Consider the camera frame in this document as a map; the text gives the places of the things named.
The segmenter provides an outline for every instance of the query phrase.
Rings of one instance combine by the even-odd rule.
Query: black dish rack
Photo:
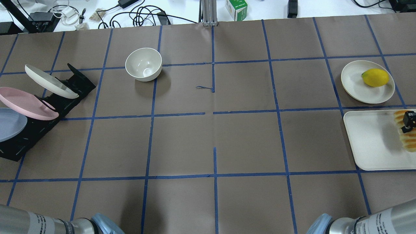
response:
[[[27,124],[19,134],[0,142],[0,157],[16,162],[19,161],[30,148],[95,89],[96,86],[84,74],[69,63],[68,67],[72,71],[73,76],[68,80],[60,80],[60,82],[77,93],[79,97],[68,99],[57,94],[52,94],[48,97],[41,98],[41,100],[46,101],[55,108],[59,113],[58,118],[53,120],[38,120],[27,117]]]

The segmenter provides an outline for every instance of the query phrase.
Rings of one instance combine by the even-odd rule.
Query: bread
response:
[[[394,113],[394,121],[396,126],[399,128],[400,141],[409,152],[416,152],[416,128],[412,129],[410,132],[403,133],[401,128],[404,126],[403,116],[404,113],[409,110],[399,110]]]

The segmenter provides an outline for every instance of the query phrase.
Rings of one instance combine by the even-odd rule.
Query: gray-blue plate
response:
[[[19,134],[26,126],[26,116],[10,108],[0,108],[0,142]]]

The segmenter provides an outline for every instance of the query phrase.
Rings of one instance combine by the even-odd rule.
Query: green and white box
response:
[[[234,21],[242,21],[247,17],[248,5],[245,0],[225,0],[225,7]]]

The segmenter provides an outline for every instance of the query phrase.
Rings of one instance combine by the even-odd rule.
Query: yellow lemon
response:
[[[361,74],[361,77],[364,83],[371,87],[380,87],[389,82],[389,74],[385,70],[378,68],[365,71]]]

